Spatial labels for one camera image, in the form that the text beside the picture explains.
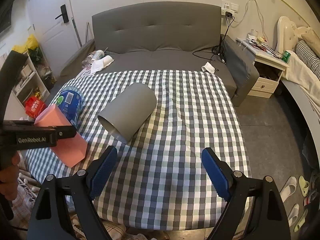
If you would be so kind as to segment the person's left hand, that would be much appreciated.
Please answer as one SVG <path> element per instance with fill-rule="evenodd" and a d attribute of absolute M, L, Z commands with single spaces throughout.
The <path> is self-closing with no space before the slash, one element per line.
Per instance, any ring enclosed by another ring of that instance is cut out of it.
<path fill-rule="evenodd" d="M 16 152 L 11 159 L 12 164 L 0 172 L 0 192 L 9 201 L 15 200 L 17 197 L 18 174 L 20 156 Z"/>

